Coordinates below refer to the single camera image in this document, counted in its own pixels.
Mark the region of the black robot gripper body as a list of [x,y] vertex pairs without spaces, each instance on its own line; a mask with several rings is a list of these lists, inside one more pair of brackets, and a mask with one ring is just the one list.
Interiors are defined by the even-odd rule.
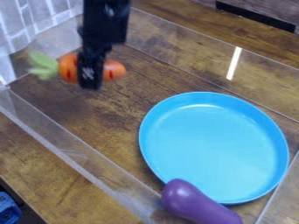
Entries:
[[113,44],[126,42],[130,0],[82,0],[82,25],[78,35],[82,55],[97,57]]

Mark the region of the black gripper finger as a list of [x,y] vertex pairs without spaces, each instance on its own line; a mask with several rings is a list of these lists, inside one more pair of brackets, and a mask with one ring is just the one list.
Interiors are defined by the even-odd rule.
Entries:
[[85,55],[78,53],[77,77],[78,86],[88,90],[100,90],[102,84],[105,57],[102,55]]

